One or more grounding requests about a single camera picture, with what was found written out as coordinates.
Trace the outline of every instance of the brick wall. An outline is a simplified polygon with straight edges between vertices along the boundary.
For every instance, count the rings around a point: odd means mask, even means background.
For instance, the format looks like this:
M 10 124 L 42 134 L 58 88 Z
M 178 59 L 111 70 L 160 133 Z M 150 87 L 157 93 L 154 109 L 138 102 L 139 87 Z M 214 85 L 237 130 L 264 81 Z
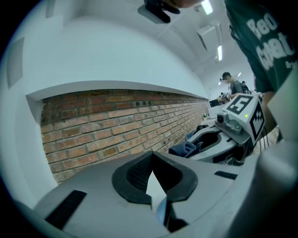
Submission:
M 44 100 L 41 133 L 57 182 L 90 164 L 185 140 L 202 122 L 206 100 L 141 90 L 96 90 Z

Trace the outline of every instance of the green t-shirt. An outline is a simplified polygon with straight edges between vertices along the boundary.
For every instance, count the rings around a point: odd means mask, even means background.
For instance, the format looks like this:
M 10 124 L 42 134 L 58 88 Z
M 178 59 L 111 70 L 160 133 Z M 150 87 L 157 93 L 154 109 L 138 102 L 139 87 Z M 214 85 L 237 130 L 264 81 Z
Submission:
M 224 2 L 231 23 L 231 35 L 256 76 L 256 90 L 276 92 L 292 68 L 298 66 L 292 42 L 269 10 L 254 0 Z

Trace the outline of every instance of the ceiling light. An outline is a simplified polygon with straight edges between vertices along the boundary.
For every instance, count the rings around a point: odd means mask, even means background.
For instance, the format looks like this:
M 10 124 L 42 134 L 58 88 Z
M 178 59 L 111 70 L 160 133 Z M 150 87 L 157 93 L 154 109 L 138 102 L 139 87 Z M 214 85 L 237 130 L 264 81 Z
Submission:
M 203 6 L 207 15 L 209 15 L 210 13 L 213 12 L 213 9 L 211 7 L 209 0 L 205 0 L 204 2 L 202 2 L 202 6 Z
M 221 61 L 223 59 L 223 50 L 222 50 L 222 46 L 219 46 L 217 48 L 218 51 L 218 60 Z

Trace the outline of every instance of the black cap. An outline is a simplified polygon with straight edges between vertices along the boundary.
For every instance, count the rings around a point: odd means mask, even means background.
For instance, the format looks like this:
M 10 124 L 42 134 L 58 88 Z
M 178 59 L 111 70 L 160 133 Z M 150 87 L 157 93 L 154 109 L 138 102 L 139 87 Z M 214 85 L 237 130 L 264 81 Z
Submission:
M 223 79 L 224 79 L 225 76 L 231 76 L 231 74 L 229 72 L 224 72 L 223 73 Z

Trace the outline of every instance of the blue cloth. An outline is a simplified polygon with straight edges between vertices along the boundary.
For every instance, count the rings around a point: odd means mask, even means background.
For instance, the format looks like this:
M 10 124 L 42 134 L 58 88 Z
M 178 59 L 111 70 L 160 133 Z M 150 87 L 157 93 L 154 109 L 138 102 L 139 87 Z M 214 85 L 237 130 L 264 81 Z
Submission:
M 177 155 L 184 158 L 189 158 L 200 151 L 202 144 L 203 142 L 200 142 L 195 146 L 193 143 L 184 141 L 178 145 L 172 146 L 169 149 L 169 154 Z

